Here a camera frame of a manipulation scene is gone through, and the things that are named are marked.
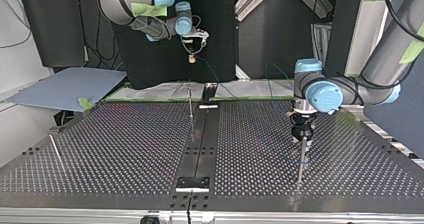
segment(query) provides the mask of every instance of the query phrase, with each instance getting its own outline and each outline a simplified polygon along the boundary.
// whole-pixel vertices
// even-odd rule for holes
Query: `gray panel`
[[[424,157],[424,54],[417,59],[414,70],[402,83],[400,97],[394,103],[366,106],[364,114],[388,134]]]
[[[220,104],[208,210],[424,213],[424,170],[344,110],[316,120],[298,185],[290,110],[290,102]]]
[[[190,142],[188,109],[187,103],[101,105],[56,137],[60,156],[47,142],[1,169],[0,205],[169,209]]]

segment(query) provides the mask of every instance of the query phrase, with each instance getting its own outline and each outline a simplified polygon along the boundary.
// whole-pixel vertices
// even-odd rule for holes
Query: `end effector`
[[[171,39],[172,36],[200,37],[202,45],[206,45],[209,35],[207,32],[196,29],[193,25],[191,6],[188,2],[179,2],[175,5],[177,16],[163,21],[157,17],[134,17],[131,3],[143,3],[154,6],[171,7],[175,0],[100,0],[100,8],[104,15],[118,25],[128,25],[133,30],[146,33],[150,41]]]

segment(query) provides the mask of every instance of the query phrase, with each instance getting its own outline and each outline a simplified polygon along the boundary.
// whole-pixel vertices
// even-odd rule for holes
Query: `white wall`
[[[21,14],[19,5],[10,0]],[[0,0],[0,46],[24,40],[28,30]],[[20,87],[49,76],[41,65],[34,40],[11,48],[0,48],[0,101],[16,93]],[[57,111],[0,103],[0,166],[47,136],[54,126]]]
[[[9,0],[21,14],[19,5]],[[16,19],[6,4],[0,0],[0,46],[24,40],[28,30]],[[49,70],[41,65],[34,39],[12,48],[0,48],[0,93],[43,79]]]

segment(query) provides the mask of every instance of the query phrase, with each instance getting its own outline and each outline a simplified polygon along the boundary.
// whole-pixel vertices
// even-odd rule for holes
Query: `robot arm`
[[[131,11],[131,3],[171,7],[175,0],[100,0],[99,2],[102,12],[109,20],[118,25],[127,25],[133,30],[146,33],[146,37],[150,41],[171,39],[174,35],[187,38],[201,36],[203,48],[206,45],[207,37],[209,37],[209,35],[207,37],[204,35],[207,32],[193,26],[191,6],[188,2],[177,3],[175,5],[177,16],[166,21],[156,17],[134,17]]]
[[[414,30],[424,23],[424,0],[404,0],[397,16]],[[414,38],[395,21],[388,26],[358,78],[327,78],[316,60],[300,60],[295,70],[297,113],[333,112],[340,105],[378,105],[394,102],[401,80],[411,63],[402,61]]]

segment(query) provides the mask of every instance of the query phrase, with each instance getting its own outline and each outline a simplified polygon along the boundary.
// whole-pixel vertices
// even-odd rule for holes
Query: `robotic arm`
[[[400,85],[405,79],[402,76],[406,69],[408,73],[411,71],[414,63],[414,60],[404,58],[414,37],[405,31],[401,23],[419,30],[424,23],[423,10],[424,0],[404,0],[397,12],[400,21],[391,22],[357,78],[328,78],[322,74],[322,63],[315,59],[299,60],[296,63],[293,112],[290,118],[294,141],[302,143],[299,180],[312,144],[312,122],[318,112],[331,114],[341,105],[391,103],[399,97]]]
[[[209,34],[193,26],[191,6],[188,2],[177,3],[175,5],[177,16],[166,21],[157,17],[134,17],[131,3],[171,7],[175,0],[100,0],[99,2],[101,10],[110,21],[146,33],[149,41],[171,39],[172,36],[179,35],[182,38],[182,44],[191,56],[199,53],[206,46]],[[194,50],[194,38],[202,39],[201,47],[197,51]]]

